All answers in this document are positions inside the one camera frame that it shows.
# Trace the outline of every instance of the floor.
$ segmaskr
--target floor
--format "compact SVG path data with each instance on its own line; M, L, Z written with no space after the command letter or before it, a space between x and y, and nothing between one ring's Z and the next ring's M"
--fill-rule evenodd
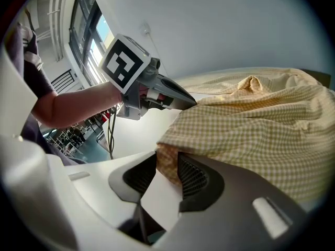
M73 156L88 163L110 160L109 153L96 142L96 136L102 130L100 128L95 128L94 130L95 132L92 132L86 141L78 148L83 154L75 152Z

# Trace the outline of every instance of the forearm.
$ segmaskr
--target forearm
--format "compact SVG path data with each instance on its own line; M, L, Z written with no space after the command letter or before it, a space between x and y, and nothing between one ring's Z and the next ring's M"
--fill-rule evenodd
M37 118L47 126L65 128L120 102L119 90L110 82L106 82L76 92L56 94L52 98L52 103L41 101L40 104L44 106L43 110L41 110L42 107L39 107L39 110L35 112Z

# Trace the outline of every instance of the gingham cloth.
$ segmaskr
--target gingham cloth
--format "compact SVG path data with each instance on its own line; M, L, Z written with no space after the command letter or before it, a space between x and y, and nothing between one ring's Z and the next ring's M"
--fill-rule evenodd
M297 69L214 72L178 83L217 96L182 111L158 142L157 169L171 182L180 185L183 151L254 171L297 202L324 195L335 162L335 92Z

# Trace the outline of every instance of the window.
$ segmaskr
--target window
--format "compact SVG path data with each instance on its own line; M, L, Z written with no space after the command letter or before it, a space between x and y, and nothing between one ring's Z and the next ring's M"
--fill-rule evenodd
M98 66L113 38L97 2L75 0L70 25L70 47L90 85L107 81Z

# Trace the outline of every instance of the cloth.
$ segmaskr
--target cloth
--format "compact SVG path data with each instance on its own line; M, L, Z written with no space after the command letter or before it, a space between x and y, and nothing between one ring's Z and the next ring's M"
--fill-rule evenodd
M6 43L6 49L18 73L24 78L26 84L38 98L54 91L41 68L41 60L38 57L36 35L34 32L27 27L17 25L9 41ZM57 155L64 165L77 164L45 140L39 129L38 122L32 114L28 116L21 136L25 140L37 143L45 153Z
M215 94L182 111L158 142L171 182L178 151L249 169L297 202L321 198L335 161L335 92L297 69L194 76L188 92Z

